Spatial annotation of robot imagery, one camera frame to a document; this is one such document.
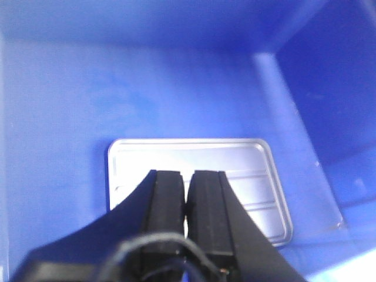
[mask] rectangular metal tray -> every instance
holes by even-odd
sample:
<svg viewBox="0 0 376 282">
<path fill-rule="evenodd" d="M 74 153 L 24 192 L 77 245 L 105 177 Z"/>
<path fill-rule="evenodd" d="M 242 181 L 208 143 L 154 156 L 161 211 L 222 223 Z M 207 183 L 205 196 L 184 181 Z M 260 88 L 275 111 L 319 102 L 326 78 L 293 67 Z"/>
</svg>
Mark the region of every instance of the rectangular metal tray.
<svg viewBox="0 0 376 282">
<path fill-rule="evenodd" d="M 261 139 L 118 139 L 108 151 L 110 208 L 151 169 L 180 171 L 186 192 L 195 170 L 222 170 L 250 217 L 275 246 L 293 225 L 268 144 Z"/>
</svg>

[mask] black cable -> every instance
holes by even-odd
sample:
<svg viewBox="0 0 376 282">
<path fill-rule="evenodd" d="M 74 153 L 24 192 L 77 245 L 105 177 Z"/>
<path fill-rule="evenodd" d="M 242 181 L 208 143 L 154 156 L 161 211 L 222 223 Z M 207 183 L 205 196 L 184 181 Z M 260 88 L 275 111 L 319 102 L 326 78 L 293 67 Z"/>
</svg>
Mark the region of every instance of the black cable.
<svg viewBox="0 0 376 282">
<path fill-rule="evenodd" d="M 201 265 L 207 267 L 219 279 L 222 278 L 220 270 L 213 264 L 203 253 L 203 251 L 190 239 L 174 232 L 149 233 L 135 237 L 130 240 L 122 241 L 106 261 L 98 268 L 98 272 L 93 282 L 110 281 L 111 271 L 121 262 L 125 261 L 128 255 L 144 246 L 153 243 L 174 242 L 185 247 L 189 252 L 194 254 Z"/>
<path fill-rule="evenodd" d="M 166 260 L 158 268 L 144 274 L 141 278 L 141 281 L 145 281 L 151 278 L 151 276 L 158 275 L 169 270 L 183 270 L 189 275 L 190 281 L 206 282 L 200 270 L 196 266 L 194 266 L 194 264 L 184 260 L 181 257 L 174 257 L 169 260 Z"/>
</svg>

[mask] blue bin wall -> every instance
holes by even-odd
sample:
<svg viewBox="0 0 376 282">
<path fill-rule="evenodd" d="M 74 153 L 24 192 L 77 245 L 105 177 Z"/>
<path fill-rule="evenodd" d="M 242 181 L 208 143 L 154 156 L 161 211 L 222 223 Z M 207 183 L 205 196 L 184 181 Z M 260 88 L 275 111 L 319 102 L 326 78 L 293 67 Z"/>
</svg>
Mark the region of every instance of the blue bin wall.
<svg viewBox="0 0 376 282">
<path fill-rule="evenodd" d="M 352 240 L 376 246 L 376 20 L 330 1 L 277 54 Z"/>
</svg>

